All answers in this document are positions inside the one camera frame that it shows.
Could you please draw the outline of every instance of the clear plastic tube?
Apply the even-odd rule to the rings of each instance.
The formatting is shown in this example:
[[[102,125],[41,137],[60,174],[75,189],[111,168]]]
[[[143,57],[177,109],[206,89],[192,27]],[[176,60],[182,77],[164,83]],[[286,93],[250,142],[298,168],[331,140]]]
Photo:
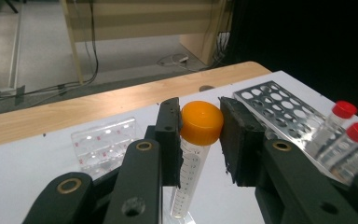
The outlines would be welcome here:
[[[171,201],[171,216],[180,219],[187,216],[210,146],[219,138],[223,114],[214,105],[195,101],[183,107],[182,122],[181,188],[173,190]]]
[[[343,160],[358,148],[358,122],[353,123],[331,146],[317,158],[324,168],[330,170],[339,161]]]
[[[182,218],[187,215],[209,148],[210,146],[196,146],[182,140],[184,161],[180,172],[181,188],[175,189],[172,194],[171,216]]]
[[[338,101],[327,116],[324,123],[319,126],[310,141],[305,146],[305,151],[315,158],[328,141],[328,139],[341,127],[341,125],[357,113],[357,108],[345,101]]]
[[[333,174],[349,185],[353,178],[358,175],[358,150],[345,162],[335,168]]]

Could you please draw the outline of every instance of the cable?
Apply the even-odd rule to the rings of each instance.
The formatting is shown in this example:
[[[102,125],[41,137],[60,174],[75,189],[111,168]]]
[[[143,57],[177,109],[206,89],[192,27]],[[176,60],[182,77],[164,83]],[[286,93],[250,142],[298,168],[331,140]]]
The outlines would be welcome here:
[[[47,97],[47,98],[45,98],[43,100],[40,100],[40,101],[30,105],[29,107],[40,105],[41,103],[45,102],[46,100],[49,100],[49,99],[54,98],[56,96],[59,96],[59,95],[61,95],[63,93],[66,93],[68,91],[78,90],[80,88],[86,87],[89,84],[91,84],[95,80],[95,78],[97,77],[98,70],[99,70],[99,61],[98,61],[98,56],[97,56],[97,47],[96,47],[96,44],[95,44],[95,22],[94,22],[94,6],[93,5],[94,5],[93,0],[89,0],[89,9],[91,11],[91,43],[92,43],[92,50],[94,52],[95,64],[96,64],[95,71],[94,71],[92,77],[89,80],[87,80],[86,83],[84,85],[82,85],[82,86],[78,86],[76,88],[66,90],[66,91],[61,91],[61,92],[59,92],[57,94],[54,94],[54,95],[49,96],[49,97]]]
[[[74,0],[74,4],[75,4],[77,16],[80,19],[80,13],[79,13],[79,10],[78,10],[78,7],[77,7],[76,0]],[[66,93],[68,91],[77,90],[77,89],[79,89],[81,87],[88,86],[90,83],[92,83],[95,80],[95,78],[97,77],[97,74],[98,74],[98,70],[99,70],[99,61],[98,61],[97,52],[96,52],[96,45],[95,45],[95,24],[94,24],[93,0],[89,0],[89,7],[90,7],[90,11],[91,11],[91,32],[92,32],[91,41],[92,41],[92,47],[93,47],[93,52],[94,52],[94,57],[95,57],[95,62],[96,62],[96,68],[95,68],[94,72],[93,72],[93,69],[92,69],[92,62],[91,62],[89,48],[88,48],[88,45],[87,45],[87,42],[86,42],[86,33],[85,33],[84,23],[82,23],[82,29],[83,29],[83,35],[85,36],[85,48],[86,48],[86,52],[88,53],[88,56],[89,56],[90,69],[91,69],[91,73],[93,74],[92,77],[90,79],[86,80],[85,84],[83,84],[83,85],[80,85],[78,82],[67,82],[67,83],[63,83],[63,84],[59,84],[59,85],[55,85],[55,86],[46,87],[46,88],[36,90],[36,91],[25,92],[23,94],[16,94],[16,95],[10,95],[10,96],[0,96],[0,101],[15,98],[15,97],[22,97],[22,96],[25,96],[25,95],[36,94],[36,93],[43,93],[43,92],[48,92],[48,91],[59,91],[61,89],[61,87],[73,88],[73,89],[69,89],[69,90],[65,90],[65,91],[60,91],[59,93],[57,93],[57,94],[55,94],[53,96],[49,96],[48,98],[31,105],[31,106],[35,106],[35,105],[39,105],[40,103],[43,103],[44,101],[46,101],[46,100],[48,100],[50,98],[53,98],[53,97],[58,96],[58,95],[61,95],[61,94]]]
[[[165,56],[165,57],[162,57],[161,59],[159,59],[156,64],[159,65],[159,66],[162,66],[162,67],[168,67],[168,66],[177,66],[177,67],[180,67],[180,68],[183,68],[187,71],[190,71],[190,72],[199,72],[201,71],[200,70],[193,70],[193,69],[190,69],[187,67],[187,61],[189,59],[189,56],[188,54],[185,54],[185,53],[177,53],[177,54],[171,54],[171,55],[168,55],[168,56]]]

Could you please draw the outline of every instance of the hole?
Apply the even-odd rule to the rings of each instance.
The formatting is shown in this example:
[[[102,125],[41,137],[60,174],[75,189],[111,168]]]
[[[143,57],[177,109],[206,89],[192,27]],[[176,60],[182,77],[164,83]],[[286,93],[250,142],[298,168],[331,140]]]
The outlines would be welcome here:
[[[271,97],[272,97],[272,99],[277,100],[277,101],[280,101],[282,99],[280,94],[277,94],[277,93],[272,93]]]
[[[68,194],[77,190],[81,186],[81,180],[79,178],[69,178],[62,181],[57,186],[57,191],[60,194]]]
[[[127,217],[136,217],[145,211],[145,200],[138,197],[128,199],[121,206],[121,212]]]
[[[290,98],[290,102],[292,102],[292,104],[294,104],[294,105],[300,105],[300,101],[295,98]]]
[[[264,92],[272,92],[272,90],[268,87],[268,86],[262,86],[260,87],[261,91],[264,91]]]
[[[281,107],[280,105],[273,105],[272,108],[274,108],[276,111],[279,111],[279,112],[284,112],[284,109],[283,107]]]
[[[253,95],[247,91],[241,93],[241,96],[245,99],[245,100],[250,100],[253,98]]]
[[[290,93],[288,91],[279,91],[279,94],[283,97],[289,97]]]
[[[290,114],[284,114],[283,116],[290,122],[293,122],[293,123],[297,122],[296,118]]]
[[[302,110],[295,110],[294,111],[295,115],[298,116],[299,118],[305,118],[307,115],[304,113],[304,111]]]
[[[315,120],[316,120],[319,124],[321,124],[321,123],[324,122],[325,118],[324,118],[323,115],[315,114]]]
[[[274,142],[272,146],[280,151],[290,151],[292,149],[289,145],[287,145],[284,142]]]
[[[254,107],[259,107],[259,106],[263,106],[263,103],[261,103],[261,101],[258,101],[258,100],[253,100],[252,105]]]
[[[286,121],[284,119],[275,119],[275,122],[280,127],[286,127],[287,126],[287,123],[286,123]]]
[[[301,133],[294,129],[289,129],[289,134],[294,138],[301,138]]]
[[[270,109],[263,110],[263,114],[266,118],[269,118],[269,119],[274,117],[274,112]]]
[[[307,114],[313,114],[314,110],[311,107],[303,105],[302,108]]]
[[[259,96],[259,95],[263,94],[263,92],[258,89],[252,89],[251,92],[255,96]]]
[[[152,144],[149,142],[141,142],[141,143],[138,143],[138,145],[136,145],[136,148],[141,151],[147,151],[150,148],[152,148]]]
[[[338,209],[331,203],[325,203],[323,202],[321,204],[321,208],[326,212],[326,213],[329,213],[329,214],[332,214],[332,215],[335,215],[338,213]]]
[[[312,129],[307,124],[299,123],[297,124],[297,126],[299,130],[303,133],[310,133],[312,131]]]
[[[317,120],[315,120],[315,119],[307,119],[307,124],[308,124],[309,127],[315,128],[315,129],[321,125],[321,124],[320,124]]]
[[[282,101],[281,104],[283,105],[283,107],[288,108],[288,109],[293,109],[294,108],[292,103],[290,103],[288,101]]]
[[[266,102],[266,103],[268,103],[268,104],[274,103],[274,101],[273,101],[271,98],[267,97],[267,96],[264,96],[264,97],[263,97],[263,101]]]
[[[270,87],[275,91],[279,89],[279,86],[277,84],[271,84]]]

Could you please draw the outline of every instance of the black cable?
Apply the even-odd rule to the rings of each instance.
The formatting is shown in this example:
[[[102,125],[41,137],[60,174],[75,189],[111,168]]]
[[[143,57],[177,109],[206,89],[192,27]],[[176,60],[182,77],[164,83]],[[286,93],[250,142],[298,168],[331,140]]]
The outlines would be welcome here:
[[[11,99],[11,98],[14,98],[14,97],[22,97],[22,96],[25,96],[25,95],[43,93],[43,92],[47,92],[47,91],[58,91],[61,88],[73,88],[73,89],[70,89],[70,90],[74,90],[74,89],[77,89],[79,87],[87,86],[87,85],[91,84],[95,80],[95,78],[98,75],[98,71],[99,71],[99,61],[98,61],[98,57],[97,57],[97,50],[96,50],[96,44],[95,44],[96,39],[95,39],[95,22],[94,22],[93,0],[89,0],[89,8],[90,8],[90,11],[91,11],[91,42],[92,42],[92,48],[93,48],[95,62],[96,62],[96,68],[95,68],[95,71],[94,71],[92,77],[90,79],[86,80],[85,84],[83,84],[83,85],[80,85],[78,82],[67,82],[67,83],[63,83],[63,84],[59,84],[59,85],[46,87],[46,88],[36,90],[36,91],[25,92],[25,93],[22,93],[22,94],[16,94],[16,95],[10,95],[10,96],[0,96],[0,101],[6,100],[6,99]],[[63,94],[65,92],[68,92],[70,90],[61,91],[58,95]]]

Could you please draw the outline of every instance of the perforated metal plate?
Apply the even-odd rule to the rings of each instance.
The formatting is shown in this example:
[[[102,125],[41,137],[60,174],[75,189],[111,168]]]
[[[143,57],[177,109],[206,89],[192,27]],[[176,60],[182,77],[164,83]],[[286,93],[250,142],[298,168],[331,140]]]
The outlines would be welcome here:
[[[234,92],[277,137],[304,149],[325,116],[274,81]]]

